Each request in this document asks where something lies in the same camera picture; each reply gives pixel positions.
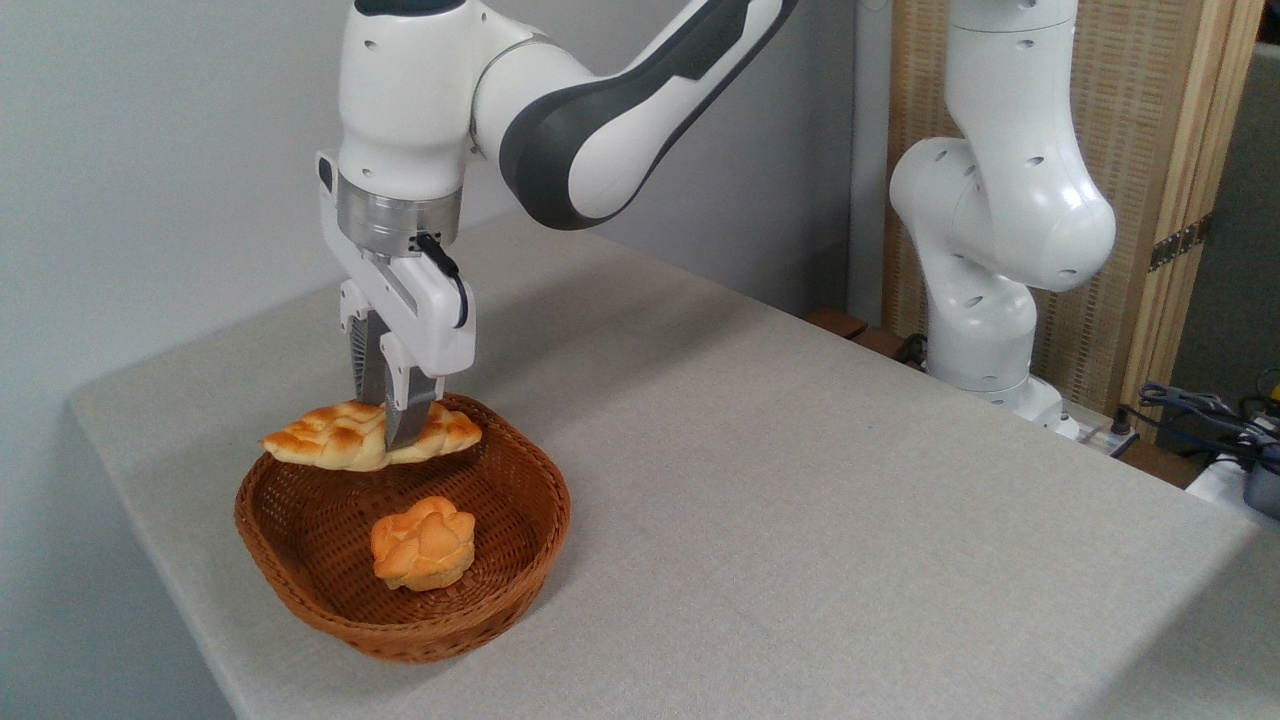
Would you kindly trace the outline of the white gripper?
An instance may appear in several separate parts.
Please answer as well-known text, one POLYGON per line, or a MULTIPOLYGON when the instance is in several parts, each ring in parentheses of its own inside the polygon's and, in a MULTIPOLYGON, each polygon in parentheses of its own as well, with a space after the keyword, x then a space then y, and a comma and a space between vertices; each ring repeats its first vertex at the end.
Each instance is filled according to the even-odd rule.
POLYGON ((349 342, 356 400, 387 401, 387 450, 419 441, 440 378, 468 369, 475 320, 461 322, 470 287, 449 278, 425 252, 385 256, 364 249, 339 225, 337 164, 317 155, 323 236, 349 277, 340 284, 340 327, 349 342))

